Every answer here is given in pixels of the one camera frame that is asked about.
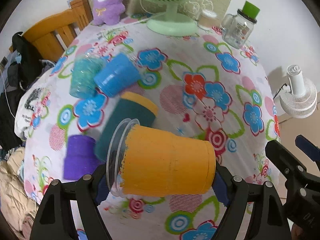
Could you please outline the orange plastic cup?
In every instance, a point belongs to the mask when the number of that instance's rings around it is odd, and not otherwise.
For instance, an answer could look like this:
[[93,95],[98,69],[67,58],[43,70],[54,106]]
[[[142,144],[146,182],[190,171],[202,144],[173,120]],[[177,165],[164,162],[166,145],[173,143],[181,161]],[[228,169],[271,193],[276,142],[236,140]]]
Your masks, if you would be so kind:
[[109,145],[106,182],[116,197],[204,194],[215,170],[210,142],[129,124]]

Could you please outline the purple plastic cup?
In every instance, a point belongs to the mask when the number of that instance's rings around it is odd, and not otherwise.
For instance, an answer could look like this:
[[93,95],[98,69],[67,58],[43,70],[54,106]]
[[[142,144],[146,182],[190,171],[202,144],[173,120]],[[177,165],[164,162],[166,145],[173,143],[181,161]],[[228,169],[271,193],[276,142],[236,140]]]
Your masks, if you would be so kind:
[[64,180],[79,180],[92,174],[102,162],[95,156],[96,140],[87,135],[72,135],[67,141],[67,152],[63,165]]

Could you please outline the turquoise glitter plastic cup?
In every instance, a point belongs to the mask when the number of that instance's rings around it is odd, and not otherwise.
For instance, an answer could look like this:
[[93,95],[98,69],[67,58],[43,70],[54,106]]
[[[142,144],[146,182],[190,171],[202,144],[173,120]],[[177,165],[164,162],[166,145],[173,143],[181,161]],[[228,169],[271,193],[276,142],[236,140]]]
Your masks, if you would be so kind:
[[105,60],[92,54],[83,54],[74,61],[69,94],[87,99],[96,94],[94,77],[105,66]]

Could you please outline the green cup on jar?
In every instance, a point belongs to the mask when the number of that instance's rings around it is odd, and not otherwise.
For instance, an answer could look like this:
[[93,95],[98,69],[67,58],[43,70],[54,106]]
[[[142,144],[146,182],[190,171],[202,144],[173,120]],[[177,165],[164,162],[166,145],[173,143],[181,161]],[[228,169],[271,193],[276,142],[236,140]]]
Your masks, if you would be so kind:
[[244,6],[242,8],[242,12],[250,17],[251,19],[256,19],[257,15],[260,12],[260,9],[258,7],[256,7],[255,5],[253,5],[252,3],[250,3],[249,1],[246,1],[244,3]]

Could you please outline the blue plastic cup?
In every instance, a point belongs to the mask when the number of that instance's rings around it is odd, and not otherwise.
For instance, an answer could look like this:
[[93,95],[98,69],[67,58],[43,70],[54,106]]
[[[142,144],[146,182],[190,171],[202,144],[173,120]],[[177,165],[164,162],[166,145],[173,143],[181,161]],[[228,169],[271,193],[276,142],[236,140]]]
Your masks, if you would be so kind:
[[108,97],[115,97],[122,90],[141,79],[141,74],[126,54],[119,53],[94,77],[97,87]]

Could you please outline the beige crumpled cloth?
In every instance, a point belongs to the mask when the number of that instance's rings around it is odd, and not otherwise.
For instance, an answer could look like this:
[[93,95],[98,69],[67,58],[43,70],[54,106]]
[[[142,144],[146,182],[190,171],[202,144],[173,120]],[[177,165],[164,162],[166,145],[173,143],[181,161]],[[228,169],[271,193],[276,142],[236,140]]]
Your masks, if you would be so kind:
[[1,161],[1,212],[19,239],[29,239],[38,210],[37,203],[26,195],[22,174],[24,147],[12,149]]

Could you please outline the white floor fan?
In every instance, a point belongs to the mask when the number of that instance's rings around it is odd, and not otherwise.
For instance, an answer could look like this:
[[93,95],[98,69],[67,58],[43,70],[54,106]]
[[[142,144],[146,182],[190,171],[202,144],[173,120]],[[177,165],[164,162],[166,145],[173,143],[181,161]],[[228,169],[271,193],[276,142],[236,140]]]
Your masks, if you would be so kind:
[[309,117],[317,107],[317,89],[315,84],[303,76],[300,66],[294,64],[287,67],[289,92],[280,95],[280,105],[284,112],[294,118]]

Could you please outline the white printed bag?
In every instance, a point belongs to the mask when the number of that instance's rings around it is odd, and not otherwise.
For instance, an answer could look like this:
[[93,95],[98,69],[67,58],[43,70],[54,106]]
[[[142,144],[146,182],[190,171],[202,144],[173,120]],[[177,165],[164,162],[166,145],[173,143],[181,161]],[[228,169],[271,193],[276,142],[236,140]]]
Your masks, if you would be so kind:
[[50,91],[47,88],[36,87],[28,90],[22,96],[16,116],[15,134],[22,140],[31,138],[41,121],[48,116]]

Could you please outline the teal tumbler yellow rim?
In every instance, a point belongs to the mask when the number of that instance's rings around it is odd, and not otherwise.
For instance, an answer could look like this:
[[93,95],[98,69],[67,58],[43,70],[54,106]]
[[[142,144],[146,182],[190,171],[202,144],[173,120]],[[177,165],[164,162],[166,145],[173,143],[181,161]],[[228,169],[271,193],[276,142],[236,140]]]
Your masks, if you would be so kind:
[[158,107],[146,97],[133,92],[120,96],[94,149],[100,161],[107,161],[109,145],[122,136],[129,125],[151,127],[158,114]]

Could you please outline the glass mason jar mug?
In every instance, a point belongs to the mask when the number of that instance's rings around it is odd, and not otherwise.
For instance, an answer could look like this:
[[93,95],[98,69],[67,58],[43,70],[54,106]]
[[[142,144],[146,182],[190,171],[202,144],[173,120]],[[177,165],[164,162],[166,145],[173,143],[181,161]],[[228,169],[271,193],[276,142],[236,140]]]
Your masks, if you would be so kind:
[[253,19],[238,9],[236,15],[226,14],[221,22],[222,38],[230,46],[240,49],[254,29]]

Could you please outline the floral tablecloth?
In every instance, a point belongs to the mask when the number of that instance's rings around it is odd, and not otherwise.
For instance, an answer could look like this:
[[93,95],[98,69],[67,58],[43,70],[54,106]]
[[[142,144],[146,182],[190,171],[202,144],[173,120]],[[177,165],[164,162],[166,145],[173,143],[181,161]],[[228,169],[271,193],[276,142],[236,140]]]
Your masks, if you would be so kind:
[[[249,184],[270,181],[276,188],[279,170],[266,157],[265,147],[280,139],[277,110],[254,49],[233,48],[218,28],[197,29],[186,37],[161,35],[147,27],[148,20],[87,26],[31,87],[50,91],[48,116],[27,139],[24,157],[24,188],[39,207],[53,180],[73,182],[63,179],[68,138],[87,135],[97,143],[125,92],[157,105],[150,128],[208,141],[216,164],[233,176]],[[140,80],[113,98],[97,85],[96,94],[87,99],[69,94],[77,57],[92,54],[106,66],[119,53],[133,60]],[[247,204],[236,239],[244,239],[252,207]],[[74,200],[71,209],[79,238],[88,239]],[[109,192],[98,210],[111,239],[212,239],[226,207],[211,187],[204,194],[165,197],[116,197]]]

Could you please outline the black clothing pile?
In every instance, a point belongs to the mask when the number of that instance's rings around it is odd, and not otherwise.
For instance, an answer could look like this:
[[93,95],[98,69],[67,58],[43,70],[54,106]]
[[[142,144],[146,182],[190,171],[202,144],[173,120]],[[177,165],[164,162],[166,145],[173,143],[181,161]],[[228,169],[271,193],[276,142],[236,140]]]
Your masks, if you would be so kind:
[[12,90],[1,92],[1,149],[5,151],[22,144],[14,132],[15,114],[21,97],[36,79],[55,66],[55,62],[43,59],[21,31],[13,35],[12,48],[15,59],[7,69],[7,77],[2,80],[3,89]]

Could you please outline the cotton swab container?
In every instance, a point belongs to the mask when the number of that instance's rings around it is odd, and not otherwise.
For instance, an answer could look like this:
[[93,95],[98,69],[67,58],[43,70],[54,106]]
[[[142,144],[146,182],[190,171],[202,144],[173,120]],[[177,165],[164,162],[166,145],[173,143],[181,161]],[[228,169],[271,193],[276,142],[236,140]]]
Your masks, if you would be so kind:
[[197,25],[201,29],[210,30],[213,26],[217,26],[217,24],[217,13],[207,9],[203,9],[200,12]]

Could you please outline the wooden chair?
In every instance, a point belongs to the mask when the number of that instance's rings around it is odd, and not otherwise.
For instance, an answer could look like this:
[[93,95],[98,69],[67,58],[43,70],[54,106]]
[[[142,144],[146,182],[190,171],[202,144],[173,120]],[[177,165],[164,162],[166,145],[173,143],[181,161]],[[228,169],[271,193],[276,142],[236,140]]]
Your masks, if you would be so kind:
[[88,0],[71,0],[70,8],[37,22],[23,37],[42,59],[56,62],[77,37],[76,28],[83,30],[92,20]]

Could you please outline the purple plush toy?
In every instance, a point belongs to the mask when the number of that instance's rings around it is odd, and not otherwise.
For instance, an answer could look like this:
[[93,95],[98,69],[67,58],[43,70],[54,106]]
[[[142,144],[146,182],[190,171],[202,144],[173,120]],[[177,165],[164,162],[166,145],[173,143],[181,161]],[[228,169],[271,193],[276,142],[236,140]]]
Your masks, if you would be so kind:
[[123,0],[94,0],[92,24],[116,25],[120,22],[120,17],[124,12]]

